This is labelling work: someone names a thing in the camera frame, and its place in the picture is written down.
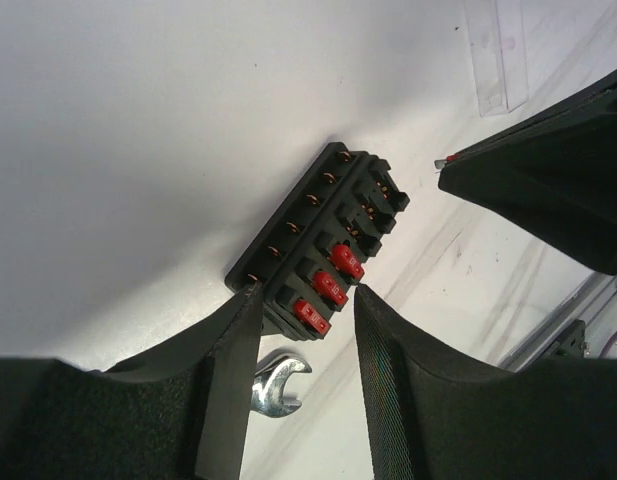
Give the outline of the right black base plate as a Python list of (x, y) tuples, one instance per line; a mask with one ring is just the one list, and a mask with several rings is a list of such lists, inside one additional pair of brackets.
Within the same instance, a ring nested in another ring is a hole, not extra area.
[(586, 323), (575, 319), (562, 330), (545, 351), (547, 357), (583, 358), (587, 347)]

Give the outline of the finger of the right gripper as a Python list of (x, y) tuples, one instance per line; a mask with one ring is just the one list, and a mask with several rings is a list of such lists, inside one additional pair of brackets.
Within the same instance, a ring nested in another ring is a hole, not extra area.
[(617, 69), (450, 156), (440, 190), (617, 274)]

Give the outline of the clear plastic fuse box cover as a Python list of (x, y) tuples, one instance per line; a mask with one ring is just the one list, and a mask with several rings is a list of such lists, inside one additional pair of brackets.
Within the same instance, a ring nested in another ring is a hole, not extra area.
[(463, 3), (481, 116), (510, 113), (529, 97), (522, 2)]

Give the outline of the black fuse box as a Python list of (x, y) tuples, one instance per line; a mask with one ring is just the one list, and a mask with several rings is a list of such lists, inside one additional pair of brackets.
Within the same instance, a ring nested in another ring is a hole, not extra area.
[(387, 160), (331, 142), (236, 261), (225, 284), (234, 292), (261, 285), (263, 335), (322, 340), (409, 202)]

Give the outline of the red blade fuse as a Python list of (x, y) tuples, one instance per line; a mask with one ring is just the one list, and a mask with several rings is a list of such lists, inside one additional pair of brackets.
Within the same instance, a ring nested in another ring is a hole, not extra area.
[(453, 154), (453, 155), (449, 155), (444, 159), (437, 159), (434, 161), (434, 167), (437, 170), (442, 170), (444, 169), (448, 164), (450, 164), (451, 162), (453, 162), (454, 160), (458, 159), (458, 155), (457, 154)]

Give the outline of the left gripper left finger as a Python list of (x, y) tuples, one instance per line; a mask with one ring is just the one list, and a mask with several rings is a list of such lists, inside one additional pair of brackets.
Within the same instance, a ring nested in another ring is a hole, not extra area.
[(236, 479), (263, 319), (250, 284), (199, 323), (123, 360), (106, 377), (138, 387), (140, 453), (175, 479)]

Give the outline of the aluminium rail frame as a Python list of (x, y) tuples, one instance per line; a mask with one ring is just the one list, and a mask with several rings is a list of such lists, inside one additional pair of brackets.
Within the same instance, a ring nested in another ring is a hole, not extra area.
[(593, 334), (602, 329), (605, 314), (617, 307), (617, 277), (591, 274), (579, 288), (570, 294), (543, 322), (498, 364), (504, 370), (517, 372), (542, 358), (559, 333), (573, 320), (586, 323), (585, 356), (597, 356), (599, 348), (591, 347)]

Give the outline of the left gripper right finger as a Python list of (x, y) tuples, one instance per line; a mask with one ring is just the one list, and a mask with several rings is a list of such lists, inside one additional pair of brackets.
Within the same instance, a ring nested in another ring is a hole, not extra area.
[(401, 317), (368, 286), (354, 297), (355, 337), (377, 479), (511, 479), (518, 472), (509, 372)]

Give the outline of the large silver open-end wrench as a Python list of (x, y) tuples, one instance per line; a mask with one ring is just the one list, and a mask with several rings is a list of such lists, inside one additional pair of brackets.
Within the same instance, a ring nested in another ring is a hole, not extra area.
[(294, 374), (309, 374), (312, 367), (303, 358), (282, 353), (268, 361), (254, 377), (250, 410), (268, 418), (287, 417), (302, 406), (298, 399), (285, 395), (285, 387)]

